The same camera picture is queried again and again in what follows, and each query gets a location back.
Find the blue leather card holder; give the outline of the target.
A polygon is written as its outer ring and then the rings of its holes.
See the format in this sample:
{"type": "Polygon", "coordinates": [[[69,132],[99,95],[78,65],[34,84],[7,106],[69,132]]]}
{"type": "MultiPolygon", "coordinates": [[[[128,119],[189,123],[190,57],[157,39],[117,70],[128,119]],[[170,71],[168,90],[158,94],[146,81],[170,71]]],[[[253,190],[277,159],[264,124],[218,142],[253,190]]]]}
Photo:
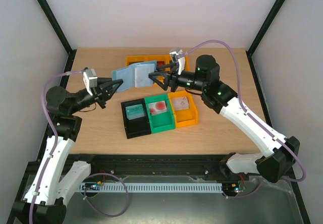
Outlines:
{"type": "Polygon", "coordinates": [[[148,75],[156,71],[156,63],[156,60],[146,61],[113,70],[112,80],[123,80],[123,83],[117,89],[117,93],[126,91],[132,87],[144,88],[152,86],[154,82],[148,75]]]}

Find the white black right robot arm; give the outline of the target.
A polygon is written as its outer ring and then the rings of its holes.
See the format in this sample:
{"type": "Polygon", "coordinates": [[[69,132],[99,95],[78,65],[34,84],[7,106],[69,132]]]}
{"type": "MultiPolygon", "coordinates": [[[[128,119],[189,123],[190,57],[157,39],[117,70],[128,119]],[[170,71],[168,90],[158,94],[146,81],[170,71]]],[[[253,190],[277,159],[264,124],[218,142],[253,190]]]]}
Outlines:
{"type": "Polygon", "coordinates": [[[296,162],[300,142],[287,138],[251,111],[230,86],[220,80],[220,66],[211,55],[196,60],[195,71],[175,70],[149,73],[149,78],[163,90],[178,87],[200,92],[203,103],[237,126],[259,149],[257,154],[230,153],[220,167],[227,180],[236,174],[259,174],[271,183],[285,178],[296,162]]]}

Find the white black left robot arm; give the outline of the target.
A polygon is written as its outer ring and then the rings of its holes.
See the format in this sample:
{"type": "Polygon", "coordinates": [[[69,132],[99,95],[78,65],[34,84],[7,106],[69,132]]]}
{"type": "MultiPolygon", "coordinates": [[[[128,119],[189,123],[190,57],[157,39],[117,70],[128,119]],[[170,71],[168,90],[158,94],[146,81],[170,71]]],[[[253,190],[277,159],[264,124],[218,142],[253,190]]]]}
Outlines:
{"type": "Polygon", "coordinates": [[[105,103],[122,84],[122,79],[94,77],[86,88],[76,93],[55,86],[42,95],[50,129],[36,176],[23,199],[12,207],[21,223],[64,222],[68,203],[79,185],[91,174],[93,160],[90,156],[74,162],[62,176],[82,123],[82,119],[74,114],[92,104],[105,108],[105,103]]]}

